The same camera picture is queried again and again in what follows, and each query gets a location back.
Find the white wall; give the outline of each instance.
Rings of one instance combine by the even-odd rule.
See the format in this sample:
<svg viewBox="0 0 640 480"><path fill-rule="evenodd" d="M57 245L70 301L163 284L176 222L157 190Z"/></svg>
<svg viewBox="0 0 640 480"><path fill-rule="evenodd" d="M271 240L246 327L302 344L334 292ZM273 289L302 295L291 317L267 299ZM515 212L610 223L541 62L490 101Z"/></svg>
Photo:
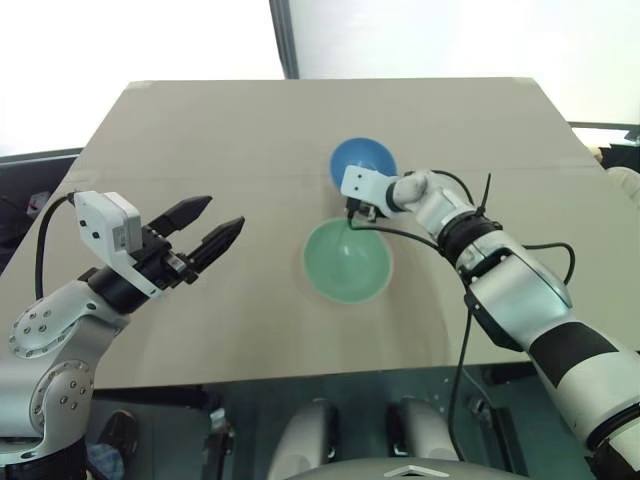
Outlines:
<svg viewBox="0 0 640 480"><path fill-rule="evenodd" d="M0 2L0 156L82 147L132 80L283 78L266 0Z"/></svg>
<svg viewBox="0 0 640 480"><path fill-rule="evenodd" d="M639 0L291 0L302 78L525 76L569 121L640 123Z"/></svg>

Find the black cable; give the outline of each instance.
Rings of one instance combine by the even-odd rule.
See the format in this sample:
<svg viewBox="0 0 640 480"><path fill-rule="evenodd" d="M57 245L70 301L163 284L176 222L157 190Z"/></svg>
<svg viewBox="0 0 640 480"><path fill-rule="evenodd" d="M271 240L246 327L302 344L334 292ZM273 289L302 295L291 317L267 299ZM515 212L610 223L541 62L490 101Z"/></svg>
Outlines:
<svg viewBox="0 0 640 480"><path fill-rule="evenodd" d="M447 172L445 170L431 170L431 171L433 173L437 173L438 175L444 175L445 177L449 177L449 178L452 178L453 180L455 180L456 183L458 185L460 185L460 187L462 187L462 189L464 190L464 193L467 196L467 199L469 200L469 202L471 202L471 205L475 205L476 204L476 202L473 201L473 196L471 195L471 192L469 191L469 188L467 187L467 184L464 183L460 178L455 176L453 173Z"/></svg>
<svg viewBox="0 0 640 480"><path fill-rule="evenodd" d="M523 245L527 250L546 250L547 248L564 248L569 254L569 268L564 277L563 283L568 285L573 277L573 270L576 267L576 252L573 247L565 242L541 243L540 245Z"/></svg>
<svg viewBox="0 0 640 480"><path fill-rule="evenodd" d="M480 392L480 395L482 395L482 398L484 398L484 401L487 402L487 405L490 408L495 409L495 405L493 403L493 401L491 400L491 397L489 396L489 393L487 392L487 390L480 385L480 382L478 380L476 380L475 378L473 378L473 375L471 375L466 368L462 367L462 375L464 375L466 377L466 379L469 381L469 383L471 385L473 385L475 387L476 390L478 390L478 392Z"/></svg>
<svg viewBox="0 0 640 480"><path fill-rule="evenodd" d="M464 461L464 455L456 440L456 434L453 428L456 411L456 401L458 399L458 388L460 387L460 376L462 375L462 366L464 364L464 356L467 353L467 345L469 344L469 336L471 334L471 310L467 310L467 324L464 329L464 337L462 339L462 346L460 347L460 356L458 357L458 366L456 367L455 377L453 379L453 386L451 387L451 398L449 399L449 411L447 414L447 427L449 430L449 437L451 437L451 443L453 448L461 461Z"/></svg>
<svg viewBox="0 0 640 480"><path fill-rule="evenodd" d="M487 200L489 200L489 188L491 187L491 173L487 175L487 183L484 186L484 193L482 194L482 202L476 210L476 216L481 217L487 210Z"/></svg>
<svg viewBox="0 0 640 480"><path fill-rule="evenodd" d="M38 243L36 246L36 271L35 271L35 285L36 285L36 300L40 300L43 296L42 290L42 265L44 263L44 242L47 238L47 228L49 228L49 222L56 209L64 202L69 200L70 195L57 198L42 214L42 222L38 228Z"/></svg>
<svg viewBox="0 0 640 480"><path fill-rule="evenodd" d="M353 215L347 216L347 223L349 224L349 228L351 230L373 230L376 232L391 233L393 235L399 235L401 237L410 238L411 240L416 240L417 242L420 242L426 245L427 247L431 247L436 251L438 250L438 246L435 243L427 240L426 238L420 237L418 235L414 235L413 233L403 232L402 230L396 230L394 228L387 228L387 227L354 226Z"/></svg>

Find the beige table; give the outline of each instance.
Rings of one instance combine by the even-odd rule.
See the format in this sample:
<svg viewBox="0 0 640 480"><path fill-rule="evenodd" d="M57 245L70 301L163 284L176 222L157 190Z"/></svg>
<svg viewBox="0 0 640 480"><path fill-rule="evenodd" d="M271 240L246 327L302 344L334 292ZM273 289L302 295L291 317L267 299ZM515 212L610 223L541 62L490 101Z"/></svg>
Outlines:
<svg viewBox="0 0 640 480"><path fill-rule="evenodd" d="M434 252L389 238L393 279L362 305L325 300L305 279L309 232L343 214L328 158L354 136L383 142L403 170L452 170L478 197L492 171L489 214L523 242L571 242L578 315L640 347L634 207L532 82L142 82L122 94L58 193L117 191L146 220L184 197L212 194L200 220L174 236L177 250L234 216L247 223L198 282L133 316L99 367L98 387L453 363L462 290ZM396 225L419 231L409 220ZM34 230L0 277L7 325L33 299ZM46 292L98 263L71 208L56 213L47 242ZM562 252L540 255L564 274ZM521 359L474 326L469 363Z"/></svg>

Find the blue object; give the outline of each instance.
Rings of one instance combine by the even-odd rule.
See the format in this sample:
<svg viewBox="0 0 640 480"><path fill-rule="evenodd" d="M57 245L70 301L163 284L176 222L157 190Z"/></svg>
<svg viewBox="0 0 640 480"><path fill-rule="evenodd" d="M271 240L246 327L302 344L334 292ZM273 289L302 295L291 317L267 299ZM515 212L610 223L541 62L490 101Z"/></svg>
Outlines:
<svg viewBox="0 0 640 480"><path fill-rule="evenodd" d="M106 443L87 445L87 460L100 470L108 480L122 480L124 477L124 463L116 448Z"/></svg>
<svg viewBox="0 0 640 480"><path fill-rule="evenodd" d="M351 138L338 145L331 154L331 178L340 189L344 171L349 165L377 170L389 177L398 174L396 162L387 147L370 138Z"/></svg>

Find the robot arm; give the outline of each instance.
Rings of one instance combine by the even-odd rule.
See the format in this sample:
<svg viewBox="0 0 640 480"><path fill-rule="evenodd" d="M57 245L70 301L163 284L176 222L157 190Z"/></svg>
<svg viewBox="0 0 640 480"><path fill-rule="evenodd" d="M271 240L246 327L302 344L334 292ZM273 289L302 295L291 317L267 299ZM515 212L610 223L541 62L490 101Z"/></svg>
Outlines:
<svg viewBox="0 0 640 480"><path fill-rule="evenodd" d="M599 478L640 471L640 356L580 322L550 270L443 175L385 177L349 166L341 192L388 217L415 216L456 269L491 340L529 355L571 430L594 451Z"/></svg>
<svg viewBox="0 0 640 480"><path fill-rule="evenodd" d="M242 229L241 217L217 227L191 254L174 253L166 237L210 200L184 200L141 226L138 211L118 194L73 196L81 237L107 266L38 300L11 325L0 361L0 466L7 478L35 478L39 470L51 478L54 460L70 469L56 478L76 478L73 469L84 478L82 462L69 458L84 454L98 361L130 313L169 287L193 283Z"/></svg>

